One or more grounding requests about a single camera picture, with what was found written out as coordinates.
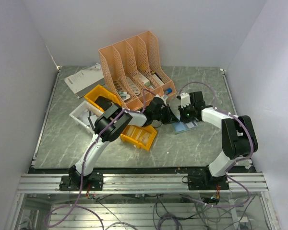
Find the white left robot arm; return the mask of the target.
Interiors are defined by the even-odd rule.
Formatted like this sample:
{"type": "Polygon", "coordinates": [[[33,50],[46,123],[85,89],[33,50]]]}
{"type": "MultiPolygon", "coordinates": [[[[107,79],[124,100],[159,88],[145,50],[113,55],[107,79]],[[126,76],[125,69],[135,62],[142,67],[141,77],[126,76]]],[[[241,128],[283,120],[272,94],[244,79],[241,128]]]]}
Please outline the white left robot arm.
{"type": "Polygon", "coordinates": [[[155,120],[164,125],[179,122],[170,106],[158,96],[155,96],[141,111],[122,108],[117,103],[111,105],[97,117],[93,139],[85,154],[69,169],[72,186],[77,190],[84,190],[88,186],[88,178],[101,153],[110,142],[115,141],[123,133],[128,125],[146,127],[155,120]]]}

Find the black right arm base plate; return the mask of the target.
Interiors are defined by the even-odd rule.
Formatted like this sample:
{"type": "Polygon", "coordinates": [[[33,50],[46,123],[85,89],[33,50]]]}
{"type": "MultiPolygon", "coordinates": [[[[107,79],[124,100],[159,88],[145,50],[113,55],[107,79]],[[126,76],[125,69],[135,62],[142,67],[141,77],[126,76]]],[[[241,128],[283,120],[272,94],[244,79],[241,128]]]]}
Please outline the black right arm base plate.
{"type": "Polygon", "coordinates": [[[195,190],[228,190],[228,180],[226,176],[210,177],[204,175],[187,175],[181,180],[187,184],[190,191],[195,190]]]}

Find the yellow bin with cards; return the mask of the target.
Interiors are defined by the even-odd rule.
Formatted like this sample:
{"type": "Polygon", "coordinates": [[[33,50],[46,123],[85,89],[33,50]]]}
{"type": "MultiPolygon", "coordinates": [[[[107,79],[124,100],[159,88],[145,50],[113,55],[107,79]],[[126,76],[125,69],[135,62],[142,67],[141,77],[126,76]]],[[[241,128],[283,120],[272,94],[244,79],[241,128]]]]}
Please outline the yellow bin with cards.
{"type": "Polygon", "coordinates": [[[128,142],[138,149],[149,151],[157,131],[151,125],[146,127],[130,126],[128,125],[120,135],[123,142],[128,142]]]}

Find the yellow bin with black items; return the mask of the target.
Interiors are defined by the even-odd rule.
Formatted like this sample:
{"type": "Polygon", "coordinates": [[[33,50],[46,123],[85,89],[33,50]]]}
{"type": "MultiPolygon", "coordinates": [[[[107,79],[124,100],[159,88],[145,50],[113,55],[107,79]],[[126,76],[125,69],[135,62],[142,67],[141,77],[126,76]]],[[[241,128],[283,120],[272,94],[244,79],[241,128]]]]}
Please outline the yellow bin with black items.
{"type": "Polygon", "coordinates": [[[109,109],[113,104],[122,106],[122,103],[118,97],[100,84],[88,92],[84,98],[102,112],[109,109]]]}

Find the white bin with cards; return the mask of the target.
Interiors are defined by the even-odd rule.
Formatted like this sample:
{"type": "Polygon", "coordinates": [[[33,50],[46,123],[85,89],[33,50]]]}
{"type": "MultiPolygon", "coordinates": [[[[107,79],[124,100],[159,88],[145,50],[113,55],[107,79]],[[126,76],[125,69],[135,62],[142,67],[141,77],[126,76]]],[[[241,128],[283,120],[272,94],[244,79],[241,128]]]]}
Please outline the white bin with cards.
{"type": "Polygon", "coordinates": [[[77,125],[83,127],[88,133],[93,134],[95,121],[102,113],[101,110],[89,102],[83,101],[69,114],[69,116],[77,125]]]}

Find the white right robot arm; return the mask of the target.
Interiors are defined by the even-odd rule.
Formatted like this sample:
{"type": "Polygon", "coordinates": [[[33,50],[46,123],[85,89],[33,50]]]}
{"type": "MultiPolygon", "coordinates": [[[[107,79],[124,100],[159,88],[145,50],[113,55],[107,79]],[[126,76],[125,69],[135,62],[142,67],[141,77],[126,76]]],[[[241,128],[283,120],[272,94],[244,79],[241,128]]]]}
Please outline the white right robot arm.
{"type": "Polygon", "coordinates": [[[222,151],[204,170],[202,184],[214,189],[226,173],[239,161],[252,156],[258,150],[258,142],[249,116],[224,113],[212,105],[206,105],[202,92],[183,92],[178,110],[180,121],[193,120],[210,123],[221,130],[222,151]]]}

